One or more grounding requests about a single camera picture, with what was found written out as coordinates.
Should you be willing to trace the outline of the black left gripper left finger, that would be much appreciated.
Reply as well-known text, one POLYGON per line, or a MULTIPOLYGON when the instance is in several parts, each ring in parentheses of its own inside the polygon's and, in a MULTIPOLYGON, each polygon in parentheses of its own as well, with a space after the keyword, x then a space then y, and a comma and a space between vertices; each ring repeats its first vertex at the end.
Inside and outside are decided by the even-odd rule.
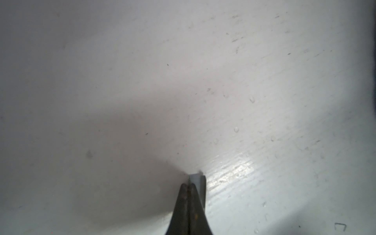
POLYGON ((182 184, 176 199, 170 224, 166 235, 187 235, 189 232, 188 219, 188 185, 182 184))

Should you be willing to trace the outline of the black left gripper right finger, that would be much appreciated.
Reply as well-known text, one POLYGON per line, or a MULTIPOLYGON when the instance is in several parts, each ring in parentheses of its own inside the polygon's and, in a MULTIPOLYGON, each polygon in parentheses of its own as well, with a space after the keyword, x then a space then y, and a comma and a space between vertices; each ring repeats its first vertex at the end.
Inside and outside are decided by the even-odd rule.
POLYGON ((189 235, 212 235, 195 184, 188 186, 189 235))

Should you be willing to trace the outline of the grey staple strip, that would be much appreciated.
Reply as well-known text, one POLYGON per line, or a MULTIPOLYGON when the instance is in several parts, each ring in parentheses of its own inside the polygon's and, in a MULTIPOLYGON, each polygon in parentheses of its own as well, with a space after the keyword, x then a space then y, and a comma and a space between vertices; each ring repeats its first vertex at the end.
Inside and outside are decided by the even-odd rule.
POLYGON ((199 199, 205 212, 206 208, 206 192, 207 192, 207 179, 202 171, 189 175, 189 183, 196 186, 199 199))

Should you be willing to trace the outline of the loose single staple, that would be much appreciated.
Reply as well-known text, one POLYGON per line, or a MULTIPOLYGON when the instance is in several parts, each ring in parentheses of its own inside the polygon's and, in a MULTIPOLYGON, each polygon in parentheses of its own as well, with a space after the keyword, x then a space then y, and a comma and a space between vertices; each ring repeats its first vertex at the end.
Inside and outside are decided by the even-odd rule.
POLYGON ((341 230, 341 231, 345 232, 346 229, 347 229, 347 225, 344 224, 344 223, 337 223, 337 222, 336 222, 336 223, 334 224, 334 229, 335 229, 335 230, 341 230))

